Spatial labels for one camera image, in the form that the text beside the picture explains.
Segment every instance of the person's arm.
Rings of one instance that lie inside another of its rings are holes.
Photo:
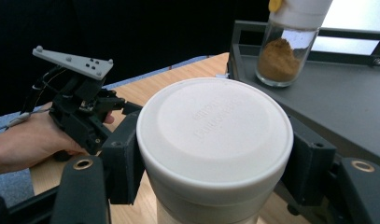
[[[113,121],[111,115],[106,117],[106,123]],[[55,125],[48,112],[34,113],[24,123],[0,133],[0,174],[29,168],[60,150],[86,152]]]

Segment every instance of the spice rack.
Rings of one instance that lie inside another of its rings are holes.
[[[229,78],[275,99],[285,111],[337,147],[338,156],[380,165],[380,33],[320,29],[318,36],[377,41],[371,55],[311,51],[299,78],[273,88],[255,73],[260,46],[242,34],[263,35],[267,23],[236,21],[228,61]]]

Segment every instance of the wooden table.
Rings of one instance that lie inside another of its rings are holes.
[[[197,63],[178,67],[156,76],[147,77],[115,88],[117,95],[126,100],[144,105],[146,101],[162,88],[180,80],[193,77],[214,77],[216,74],[226,73],[228,53],[207,58]],[[120,111],[113,113],[115,122],[107,125],[114,130],[123,120]],[[35,194],[59,185],[65,162],[53,159],[44,161],[31,168],[31,176]],[[273,194],[260,211],[258,223],[308,223],[301,216],[292,216],[286,209],[286,203],[276,194]],[[156,198],[149,184],[147,174],[144,174],[140,190],[134,205],[111,205],[112,222],[152,224],[157,223]]]

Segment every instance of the ground spice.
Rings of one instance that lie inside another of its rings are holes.
[[[278,38],[265,45],[258,63],[258,71],[272,81],[293,80],[300,69],[301,61],[294,57],[286,39]]]

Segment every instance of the white lid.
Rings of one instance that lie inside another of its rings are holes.
[[[247,188],[277,174],[276,183],[293,141],[289,119],[272,98],[215,77],[157,92],[143,107],[136,134],[146,167],[194,192]]]
[[[269,19],[297,29],[316,29],[322,24],[332,0],[283,0],[282,6],[271,12]]]

